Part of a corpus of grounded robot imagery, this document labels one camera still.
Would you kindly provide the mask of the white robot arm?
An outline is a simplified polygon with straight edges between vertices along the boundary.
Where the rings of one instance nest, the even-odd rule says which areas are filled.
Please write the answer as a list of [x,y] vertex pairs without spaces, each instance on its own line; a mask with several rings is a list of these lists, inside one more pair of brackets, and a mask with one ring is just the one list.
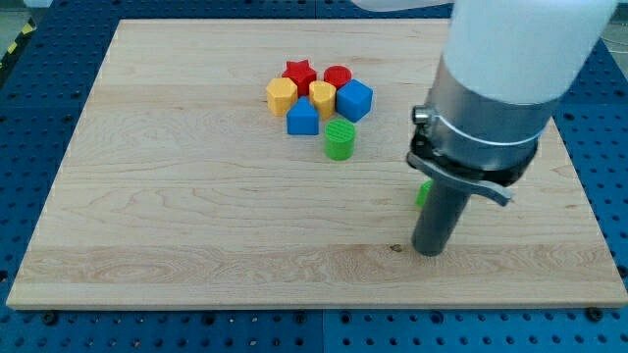
[[454,0],[432,88],[413,108],[407,163],[433,184],[412,235],[441,254],[468,199],[506,205],[550,115],[618,0]]

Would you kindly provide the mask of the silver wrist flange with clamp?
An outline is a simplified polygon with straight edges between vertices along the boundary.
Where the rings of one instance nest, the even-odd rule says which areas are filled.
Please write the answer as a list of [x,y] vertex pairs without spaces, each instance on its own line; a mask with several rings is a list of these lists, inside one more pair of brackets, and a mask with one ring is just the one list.
[[464,194],[506,205],[508,187],[525,173],[557,106],[511,104],[464,86],[440,59],[426,102],[411,113],[415,125],[409,166]]

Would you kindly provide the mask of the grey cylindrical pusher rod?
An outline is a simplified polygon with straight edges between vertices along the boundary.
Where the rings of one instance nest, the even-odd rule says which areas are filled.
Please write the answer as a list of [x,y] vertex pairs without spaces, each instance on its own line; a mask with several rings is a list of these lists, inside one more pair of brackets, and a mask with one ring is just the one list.
[[414,249],[424,256],[440,255],[445,250],[469,197],[469,193],[432,180],[412,234]]

